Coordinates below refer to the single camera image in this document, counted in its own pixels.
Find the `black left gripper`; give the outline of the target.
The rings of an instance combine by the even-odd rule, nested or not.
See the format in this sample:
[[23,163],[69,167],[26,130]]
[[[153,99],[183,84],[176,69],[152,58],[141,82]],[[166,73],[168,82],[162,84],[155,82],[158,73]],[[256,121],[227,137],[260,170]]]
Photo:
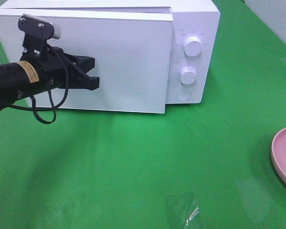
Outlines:
[[53,88],[96,90],[99,77],[87,73],[95,67],[89,56],[67,54],[62,48],[50,46],[47,39],[24,35],[24,51],[20,63],[38,75],[37,84],[52,83]]

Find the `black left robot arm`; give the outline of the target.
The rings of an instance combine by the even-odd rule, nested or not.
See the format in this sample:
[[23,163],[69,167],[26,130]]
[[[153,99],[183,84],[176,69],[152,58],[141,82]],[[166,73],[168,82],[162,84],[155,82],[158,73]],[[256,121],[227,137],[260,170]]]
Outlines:
[[[94,67],[94,58],[70,55],[43,41],[36,51],[24,52],[20,61],[0,65],[0,111],[30,111],[39,122],[51,124],[70,89],[99,88],[100,78],[87,74]],[[52,121],[40,117],[47,111],[53,111]]]

